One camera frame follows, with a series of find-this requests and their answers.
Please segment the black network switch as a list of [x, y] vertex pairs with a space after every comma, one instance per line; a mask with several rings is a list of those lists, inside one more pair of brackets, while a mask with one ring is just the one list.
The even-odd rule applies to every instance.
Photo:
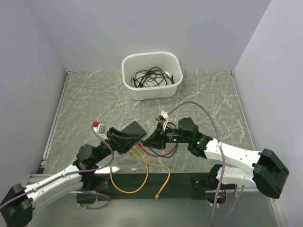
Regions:
[[121, 132], [128, 134], [138, 134], [140, 138], [146, 135], [146, 131], [137, 121], [131, 122], [123, 130], [121, 130]]

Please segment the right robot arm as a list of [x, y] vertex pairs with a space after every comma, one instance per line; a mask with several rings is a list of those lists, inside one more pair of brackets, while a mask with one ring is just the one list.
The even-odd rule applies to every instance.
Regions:
[[278, 199], [289, 176], [289, 170], [273, 151], [259, 152], [218, 142], [200, 133], [190, 117], [182, 118], [174, 129], [164, 128], [159, 122], [143, 146], [165, 149], [167, 143], [186, 143], [194, 156], [226, 163], [226, 167], [216, 164], [202, 178], [194, 178], [193, 188], [215, 190], [237, 184], [255, 187], [265, 196]]

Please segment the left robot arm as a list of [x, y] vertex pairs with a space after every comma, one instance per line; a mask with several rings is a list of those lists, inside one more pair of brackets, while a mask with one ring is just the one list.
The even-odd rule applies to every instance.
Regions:
[[33, 217], [33, 211], [43, 208], [72, 191], [89, 191], [95, 187], [95, 171], [104, 158], [128, 152], [146, 131], [141, 126], [128, 125], [122, 131], [111, 127], [106, 139], [100, 138], [98, 146], [84, 144], [75, 161], [64, 170], [40, 182], [10, 188], [0, 204], [0, 212], [8, 227], [24, 227]]

